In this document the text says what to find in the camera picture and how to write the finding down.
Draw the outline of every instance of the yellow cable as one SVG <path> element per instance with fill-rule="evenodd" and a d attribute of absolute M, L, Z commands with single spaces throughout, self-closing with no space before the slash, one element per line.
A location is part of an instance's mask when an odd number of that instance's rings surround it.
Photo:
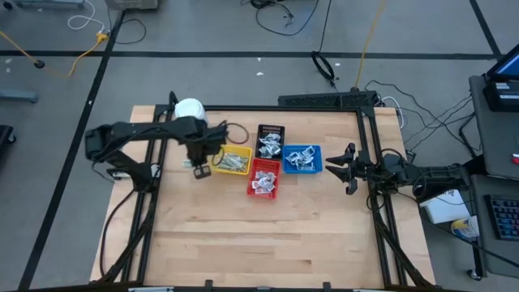
<path fill-rule="evenodd" d="M 380 6 L 379 10 L 376 12 L 376 17 L 373 20 L 373 24 L 371 25 L 370 33 L 367 35 L 366 44 L 364 45 L 364 50 L 362 51 L 362 56 L 360 58 L 360 66 L 358 67 L 358 74 L 357 74 L 357 80 L 355 81 L 355 88 L 358 88 L 358 83 L 360 82 L 360 75 L 362 74 L 362 67 L 364 66 L 364 56 L 366 55 L 367 47 L 370 44 L 371 36 L 373 35 L 373 32 L 375 31 L 376 23 L 380 18 L 380 15 L 382 14 L 382 11 L 384 10 L 384 7 L 386 5 L 386 0 L 380 0 Z"/>
<path fill-rule="evenodd" d="M 3 38 L 5 38 L 7 41 L 9 41 L 16 49 L 18 49 L 18 51 L 20 51 L 22 54 L 25 55 L 25 57 L 31 59 L 32 62 L 34 62 L 35 64 L 38 63 L 38 60 L 36 60 L 33 56 L 31 56 L 30 54 L 28 54 L 24 49 L 22 49 L 22 47 L 20 47 L 18 44 L 16 44 L 7 34 L 5 34 L 3 31 L 0 31 L 0 36 L 2 36 Z M 97 46 L 99 46 L 101 44 L 101 42 L 103 41 L 106 41 L 108 39 L 108 35 L 104 34 L 104 33 L 97 33 L 96 34 L 96 37 L 97 37 L 97 41 L 96 41 L 96 44 L 90 48 L 88 51 L 82 53 L 78 58 L 76 58 L 76 60 L 74 61 L 74 63 L 72 64 L 72 68 L 70 70 L 70 72 L 68 72 L 67 75 L 64 75 L 60 72 L 57 72 L 51 68 L 48 68 L 48 67 L 44 67 L 45 71 L 46 72 L 49 72 L 50 74 L 52 75 L 56 75 L 58 77 L 62 77 L 62 78 L 68 78 L 68 77 L 71 77 L 72 74 L 74 74 L 74 71 L 75 71 L 75 66 L 77 65 L 77 63 L 79 62 L 79 60 L 90 54 L 93 50 L 95 50 L 97 48 Z"/>

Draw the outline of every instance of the black bin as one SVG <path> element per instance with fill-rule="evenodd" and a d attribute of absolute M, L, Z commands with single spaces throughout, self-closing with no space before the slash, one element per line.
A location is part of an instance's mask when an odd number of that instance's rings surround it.
<path fill-rule="evenodd" d="M 260 153 L 260 148 L 264 146 L 263 143 L 260 142 L 260 138 L 266 137 L 268 134 L 278 134 L 281 136 L 279 140 L 280 148 L 283 149 L 285 145 L 285 127 L 283 126 L 274 126 L 274 125 L 258 125 L 258 136 L 256 137 L 256 158 L 262 158 Z M 272 159 L 272 160 L 281 160 L 283 151 L 281 151 L 278 155 L 273 155 L 272 158 L 262 158 L 262 159 Z"/>

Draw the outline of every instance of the metal parts pile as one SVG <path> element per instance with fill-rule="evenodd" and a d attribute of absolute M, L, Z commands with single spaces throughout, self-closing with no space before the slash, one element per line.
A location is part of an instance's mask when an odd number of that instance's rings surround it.
<path fill-rule="evenodd" d="M 270 194 L 276 187 L 274 186 L 276 175 L 272 172 L 258 171 L 255 174 L 255 179 L 255 181 L 252 181 L 252 188 L 257 195 Z"/>
<path fill-rule="evenodd" d="M 272 158 L 274 155 L 281 153 L 281 136 L 278 134 L 268 134 L 265 138 L 259 138 L 259 141 L 264 145 L 259 148 L 261 158 Z"/>
<path fill-rule="evenodd" d="M 295 165 L 298 170 L 315 170 L 314 163 L 315 149 L 310 146 L 303 152 L 291 152 L 285 159 L 290 162 L 291 165 Z"/>
<path fill-rule="evenodd" d="M 247 172 L 248 157 L 240 157 L 234 153 L 226 153 L 217 168 L 221 170 Z"/>

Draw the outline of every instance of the white cable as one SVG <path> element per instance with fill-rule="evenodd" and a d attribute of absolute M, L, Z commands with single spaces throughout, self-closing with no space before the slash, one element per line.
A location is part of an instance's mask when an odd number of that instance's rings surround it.
<path fill-rule="evenodd" d="M 71 29 L 74 29 L 74 30 L 80 30 L 80 29 L 83 29 L 85 28 L 91 21 L 93 22 L 97 22 L 98 24 L 102 25 L 102 28 L 99 32 L 104 32 L 105 31 L 105 24 L 103 24 L 101 21 L 97 20 L 97 19 L 94 19 L 93 17 L 96 15 L 96 8 L 93 6 L 93 4 L 89 1 L 89 0 L 84 0 L 86 3 L 90 4 L 90 6 L 92 7 L 92 16 L 88 17 L 88 16 L 84 16 L 84 15 L 74 15 L 72 17 L 70 17 L 68 19 L 68 27 L 71 28 Z M 86 19 L 87 22 L 84 23 L 83 25 L 79 26 L 79 27 L 73 27 L 72 24 L 71 24 L 71 20 L 73 19 Z"/>
<path fill-rule="evenodd" d="M 382 99 L 382 101 L 385 101 L 387 99 L 392 100 L 397 105 L 398 112 L 400 113 L 400 120 L 401 120 L 400 128 L 402 129 L 405 126 L 404 113 L 402 113 L 402 109 L 400 108 L 400 105 L 398 104 L 398 101 L 394 97 L 384 97 Z"/>

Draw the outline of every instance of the keyboard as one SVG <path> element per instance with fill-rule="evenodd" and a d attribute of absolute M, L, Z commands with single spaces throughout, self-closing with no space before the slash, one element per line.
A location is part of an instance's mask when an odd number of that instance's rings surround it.
<path fill-rule="evenodd" d="M 485 195 L 495 236 L 519 240 L 519 195 Z"/>
<path fill-rule="evenodd" d="M 375 106 L 378 101 L 376 91 L 337 92 L 280 96 L 280 106 L 322 106 L 337 108 L 358 108 L 359 106 Z"/>

